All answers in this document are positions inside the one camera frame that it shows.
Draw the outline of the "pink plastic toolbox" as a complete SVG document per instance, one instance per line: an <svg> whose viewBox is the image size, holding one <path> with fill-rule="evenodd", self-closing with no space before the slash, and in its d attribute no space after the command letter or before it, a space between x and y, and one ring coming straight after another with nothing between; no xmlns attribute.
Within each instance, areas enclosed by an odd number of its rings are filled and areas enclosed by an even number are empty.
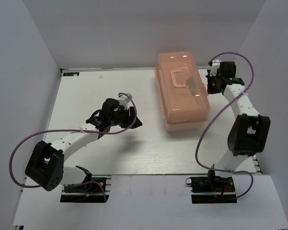
<svg viewBox="0 0 288 230"><path fill-rule="evenodd" d="M155 78L167 132L195 130L208 120L208 93L191 52L159 54Z"/></svg>

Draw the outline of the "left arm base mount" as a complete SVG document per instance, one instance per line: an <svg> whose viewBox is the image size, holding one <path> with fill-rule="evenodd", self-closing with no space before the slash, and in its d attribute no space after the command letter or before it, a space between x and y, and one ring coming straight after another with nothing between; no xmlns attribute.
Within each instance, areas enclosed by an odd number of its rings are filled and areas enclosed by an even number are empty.
<svg viewBox="0 0 288 230"><path fill-rule="evenodd" d="M92 177L92 181L86 185L78 187L63 186L61 203L106 203L111 190L111 176Z"/></svg>

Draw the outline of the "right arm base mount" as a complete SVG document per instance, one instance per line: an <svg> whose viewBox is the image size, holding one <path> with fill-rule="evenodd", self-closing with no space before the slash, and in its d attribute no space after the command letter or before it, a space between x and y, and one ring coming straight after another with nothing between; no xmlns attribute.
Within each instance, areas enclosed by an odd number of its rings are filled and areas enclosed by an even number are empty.
<svg viewBox="0 0 288 230"><path fill-rule="evenodd" d="M186 185L191 188L192 204L230 204L237 203L233 179L212 183L207 176L188 177Z"/></svg>

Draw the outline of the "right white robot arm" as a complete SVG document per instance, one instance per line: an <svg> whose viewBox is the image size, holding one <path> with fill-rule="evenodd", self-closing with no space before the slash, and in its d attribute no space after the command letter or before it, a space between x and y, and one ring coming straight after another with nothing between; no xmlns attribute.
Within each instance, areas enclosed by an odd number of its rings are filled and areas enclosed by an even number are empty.
<svg viewBox="0 0 288 230"><path fill-rule="evenodd" d="M208 93L221 93L235 116L227 139L228 149L208 172L208 187L218 191L245 160L264 150L271 120L260 115L252 105L244 81L236 77L234 62L213 60L210 66L206 76Z"/></svg>

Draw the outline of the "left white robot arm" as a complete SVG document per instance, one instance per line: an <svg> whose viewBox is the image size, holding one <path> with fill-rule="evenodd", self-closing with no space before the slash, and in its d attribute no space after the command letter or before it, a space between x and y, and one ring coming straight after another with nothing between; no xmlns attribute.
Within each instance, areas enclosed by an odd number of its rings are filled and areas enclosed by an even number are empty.
<svg viewBox="0 0 288 230"><path fill-rule="evenodd" d="M137 117L130 94L120 93L117 99L108 98L102 108L92 115L77 130L52 142L38 142L25 169L25 175L52 191L59 184L78 187L87 191L92 185L92 174L81 166L65 166L65 161L88 144L111 134L110 129L119 126L123 131L142 126Z"/></svg>

